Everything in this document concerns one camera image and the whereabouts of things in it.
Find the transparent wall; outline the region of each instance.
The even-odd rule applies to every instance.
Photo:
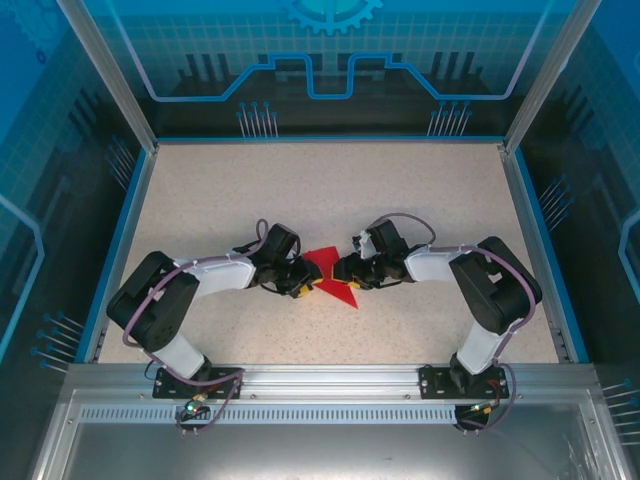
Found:
[[[589,357],[599,365],[605,386],[629,377],[635,388],[640,382],[638,18],[640,3],[603,0],[522,144]],[[626,387],[615,393],[626,395],[617,403],[632,398]],[[622,418],[630,425],[621,431],[636,430],[640,416]]]
[[[504,135],[574,0],[89,0],[160,137]]]
[[[24,479],[140,145],[54,1],[0,2],[0,30],[0,476]]]

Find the enclosure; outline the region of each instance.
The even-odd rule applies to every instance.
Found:
[[[3,478],[634,478],[639,5],[0,12]],[[181,438],[183,401],[153,398],[158,367],[106,315],[142,259],[224,254],[260,217],[344,256],[389,212],[438,246],[497,236],[540,283],[501,357],[500,428],[463,435],[472,399],[422,398],[421,367],[448,364],[473,321],[454,283],[347,303],[319,284],[194,301],[181,331],[245,374],[219,424]]]

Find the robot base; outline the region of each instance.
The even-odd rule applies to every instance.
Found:
[[[420,368],[418,370],[420,397],[423,400],[492,400],[496,398],[496,392],[487,382],[495,380],[500,385],[500,399],[509,398],[509,387],[502,368],[489,367],[484,372],[473,375],[473,382],[464,395],[451,379],[450,371],[450,367],[432,367],[431,365]]]
[[[213,367],[207,372],[208,378],[198,378],[199,381],[215,380],[216,378],[225,377],[232,373],[238,372],[239,368],[220,368]],[[159,368],[156,373],[156,381],[153,386],[153,398],[159,399],[182,399],[188,400],[198,393],[207,391],[207,398],[210,400],[224,400],[229,395],[229,391],[233,387],[233,379],[222,383],[211,390],[210,387],[194,387],[182,383],[180,380],[169,374],[164,368]],[[238,386],[232,399],[240,398],[240,389]]]

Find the blue edge trim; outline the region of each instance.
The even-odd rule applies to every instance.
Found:
[[[556,289],[558,290],[562,310],[564,311],[565,318],[567,319],[567,328],[569,329],[569,335],[571,338],[565,340],[571,341],[573,344],[576,356],[578,357],[577,361],[579,363],[589,363],[589,355],[587,354],[587,349],[584,345],[582,334],[580,333],[580,327],[578,327],[578,320],[576,319],[576,314],[573,311],[573,306],[569,299],[569,292],[567,291],[567,286],[565,285],[562,273],[560,272],[560,264],[558,263],[556,252],[553,250],[551,236],[549,235],[549,230],[547,230],[547,225],[544,223],[544,217],[542,216],[542,210],[538,203],[538,197],[536,196],[536,192],[533,188],[529,169],[527,168],[520,148],[516,150],[515,157],[518,162],[518,168],[522,174],[524,187],[527,191],[527,197],[529,197],[529,201],[531,202],[536,226],[538,227],[540,237],[542,238],[542,245],[544,246],[545,254],[549,260],[549,265],[551,266],[551,275],[553,275],[553,280],[555,281]]]
[[[140,186],[140,177],[148,160],[149,159],[147,152],[144,149],[141,149],[140,155],[138,155],[138,161],[136,162],[136,167],[133,170],[133,175],[131,176],[129,190],[127,190],[127,195],[125,196],[124,202],[122,204],[122,210],[120,210],[120,216],[118,217],[116,229],[113,232],[113,237],[111,238],[111,244],[109,245],[107,258],[104,261],[104,267],[102,268],[100,280],[98,281],[98,286],[96,287],[96,293],[93,296],[93,302],[91,302],[91,308],[89,309],[89,315],[87,316],[87,323],[85,324],[84,330],[82,332],[82,337],[80,338],[80,344],[78,345],[78,350],[76,351],[75,363],[84,363],[84,359],[86,358],[91,344],[93,331],[98,326],[98,319],[100,318],[100,305],[102,305],[102,300],[107,292],[107,286],[109,285],[109,279],[113,272],[116,254],[118,253],[118,250],[120,249],[123,242],[122,237],[124,234],[124,228],[129,220],[129,214],[131,213],[133,199],[136,195],[138,187]]]
[[[238,138],[207,138],[207,137],[197,137],[197,138],[176,138],[176,137],[167,137],[159,139],[162,143],[254,143],[260,141],[299,141],[299,142],[309,142],[309,141],[415,141],[415,140],[433,140],[433,141],[441,141],[441,140],[455,140],[457,142],[477,142],[477,141],[485,141],[485,142],[502,142],[504,137],[490,137],[490,136],[479,136],[479,137],[427,137],[424,135],[416,135],[416,136],[387,136],[387,137],[376,137],[376,136],[358,136],[358,137],[280,137],[278,139],[273,138],[255,138],[255,139],[238,139]],[[584,345],[584,340],[582,338],[582,334],[580,333],[580,328],[578,327],[578,321],[575,316],[575,312],[571,305],[571,301],[569,299],[569,293],[567,292],[567,287],[564,283],[564,279],[562,278],[562,273],[560,272],[560,265],[558,264],[558,259],[553,250],[553,246],[551,243],[551,237],[549,235],[549,231],[544,223],[544,219],[542,216],[542,211],[540,209],[540,204],[538,203],[535,190],[533,188],[533,182],[531,181],[531,176],[529,175],[529,170],[527,169],[526,163],[524,161],[524,156],[522,155],[522,151],[520,148],[516,150],[515,158],[518,164],[518,168],[522,174],[522,178],[524,181],[524,186],[527,192],[527,196],[529,197],[529,201],[531,202],[534,219],[536,222],[536,226],[540,232],[540,236],[542,238],[542,244],[544,246],[545,254],[549,260],[549,264],[551,266],[551,274],[553,275],[553,279],[556,284],[556,288],[558,290],[558,295],[560,297],[560,302],[562,305],[562,309],[564,311],[567,327],[569,329],[569,334],[571,338],[569,339],[574,346],[577,361],[580,363],[588,363],[589,356],[587,354],[587,349]],[[120,243],[122,241],[122,236],[124,233],[124,227],[129,218],[129,214],[131,212],[131,206],[133,203],[133,198],[135,196],[136,190],[138,188],[138,184],[140,181],[140,176],[143,170],[145,163],[147,162],[147,154],[143,150],[140,153],[140,157],[138,159],[136,168],[133,172],[133,177],[131,179],[131,185],[133,188],[129,188],[127,192],[127,196],[125,197],[124,204],[122,205],[122,211],[120,212],[120,217],[118,218],[118,223],[116,225],[116,230],[113,234],[113,239],[111,240],[111,245],[109,247],[109,252],[107,253],[107,258],[105,260],[105,266],[102,270],[102,274],[100,275],[100,281],[98,282],[98,287],[96,288],[96,294],[93,298],[93,302],[91,304],[91,309],[89,311],[89,315],[87,317],[87,324],[85,326],[84,332],[82,334],[82,338],[80,340],[80,345],[78,347],[78,352],[76,354],[76,362],[82,362],[85,358],[87,351],[89,349],[89,343],[91,341],[92,332],[97,326],[98,318],[99,318],[99,309],[102,304],[102,299],[106,293],[107,285],[109,282],[109,277],[111,276],[113,270],[113,263],[115,260],[116,253],[120,248]]]

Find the table surface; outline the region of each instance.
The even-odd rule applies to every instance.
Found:
[[[296,231],[302,250],[352,250],[378,216],[408,212],[430,222],[436,245],[504,240],[529,257],[496,145],[296,143],[163,145],[125,276],[151,251],[174,258],[220,254],[255,239],[260,217]],[[395,221],[409,245],[428,232]],[[322,291],[293,300],[259,288],[194,301],[182,331],[214,363],[446,363],[472,324],[455,283],[354,291],[358,309]],[[109,325],[101,362],[145,362]],[[520,330],[504,361],[557,362],[544,311]]]

